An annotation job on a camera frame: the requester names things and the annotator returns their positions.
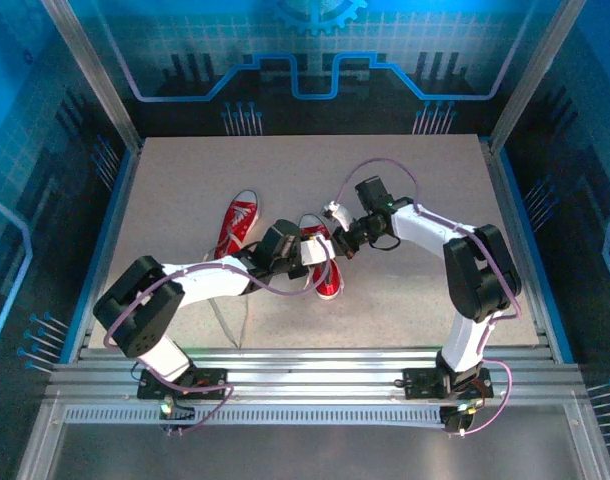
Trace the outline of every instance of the grated metal strip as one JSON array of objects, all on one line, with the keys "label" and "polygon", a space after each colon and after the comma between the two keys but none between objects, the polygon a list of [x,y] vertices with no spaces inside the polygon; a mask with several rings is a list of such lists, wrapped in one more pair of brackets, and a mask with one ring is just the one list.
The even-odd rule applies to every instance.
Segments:
[{"label": "grated metal strip", "polygon": [[[65,423],[191,425],[204,418],[214,405],[193,407],[196,416],[189,420],[159,419],[158,405],[68,405]],[[231,405],[210,420],[213,425],[400,425],[442,428],[437,405],[411,406],[307,406],[307,405]],[[184,417],[186,412],[177,412]]]}]

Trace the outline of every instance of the gear logo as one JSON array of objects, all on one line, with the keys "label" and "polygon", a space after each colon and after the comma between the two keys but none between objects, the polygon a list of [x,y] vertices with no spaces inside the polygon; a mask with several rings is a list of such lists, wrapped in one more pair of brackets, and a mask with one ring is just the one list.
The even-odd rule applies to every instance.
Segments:
[{"label": "gear logo", "polygon": [[295,27],[299,34],[309,30],[312,35],[323,31],[331,34],[334,27],[343,28],[348,20],[356,20],[356,11],[367,6],[365,0],[271,0],[274,18],[286,28]]}]

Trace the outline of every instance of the red sneaker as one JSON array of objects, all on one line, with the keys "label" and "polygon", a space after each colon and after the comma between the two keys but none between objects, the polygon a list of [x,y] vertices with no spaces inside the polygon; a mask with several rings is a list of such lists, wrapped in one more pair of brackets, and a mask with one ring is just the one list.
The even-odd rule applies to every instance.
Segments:
[{"label": "red sneaker", "polygon": [[236,195],[225,212],[214,259],[238,252],[243,247],[245,235],[256,224],[259,214],[258,197],[254,192],[243,190]]},{"label": "red sneaker", "polygon": [[[323,221],[313,213],[303,215],[298,221],[298,226],[300,227],[303,235],[322,233],[325,238],[330,238],[329,230]],[[314,283],[318,282],[318,280],[321,278],[324,269],[324,263],[320,263],[310,268],[312,281]],[[344,285],[341,270],[338,268],[338,263],[336,263],[336,259],[332,259],[330,261],[329,273],[327,274],[325,280],[318,287],[316,287],[316,293],[323,300],[331,300],[338,295],[338,292],[343,289]]]}]

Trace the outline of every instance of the work surface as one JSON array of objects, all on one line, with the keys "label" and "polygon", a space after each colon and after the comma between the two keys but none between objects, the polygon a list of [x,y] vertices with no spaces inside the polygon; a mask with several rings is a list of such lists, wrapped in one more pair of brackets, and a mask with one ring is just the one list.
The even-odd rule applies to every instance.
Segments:
[{"label": "work surface", "polygon": [[[243,189],[256,191],[261,204],[261,217],[247,243],[259,240],[276,219],[298,222],[304,213],[318,213],[334,199],[349,171],[371,157],[407,165],[420,183],[420,203],[426,208],[461,223],[497,225],[505,235],[474,135],[150,138],[106,287],[141,255],[152,255],[161,263],[200,261],[216,243],[227,206]],[[341,198],[354,216],[364,211],[353,186],[372,175],[382,178],[394,198],[418,198],[409,178],[395,166],[368,165]],[[441,259],[404,242],[392,252],[366,246],[351,261],[339,259],[339,265],[345,289],[332,301],[320,300],[315,293],[283,298],[262,291],[218,299],[218,305],[239,337],[249,302],[246,348],[444,343],[454,309]],[[287,290],[304,284],[304,279],[272,280],[272,286]],[[524,295],[520,300],[523,317],[501,323],[490,344],[537,342]],[[101,346],[104,333],[97,325],[90,346]],[[207,302],[179,310],[168,333],[181,346],[230,346]]]}]

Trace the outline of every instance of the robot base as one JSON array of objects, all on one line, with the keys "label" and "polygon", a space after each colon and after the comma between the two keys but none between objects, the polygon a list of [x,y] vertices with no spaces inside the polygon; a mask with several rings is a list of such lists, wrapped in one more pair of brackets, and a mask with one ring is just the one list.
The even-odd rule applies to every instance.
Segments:
[{"label": "robot base", "polygon": [[437,368],[406,368],[403,370],[403,380],[397,380],[395,385],[405,389],[406,400],[475,400],[494,397],[489,370],[486,368],[480,369],[476,383],[470,381],[460,388],[452,389],[447,385],[448,381],[449,377]]},{"label": "robot base", "polygon": [[[227,383],[227,370],[224,368],[193,368],[190,370],[192,378],[191,382],[188,382],[189,385],[210,387]],[[179,400],[222,400],[225,396],[225,389],[206,393],[183,394],[162,385],[150,372],[143,370],[136,397],[139,400],[164,400],[166,395],[171,395]]]}]

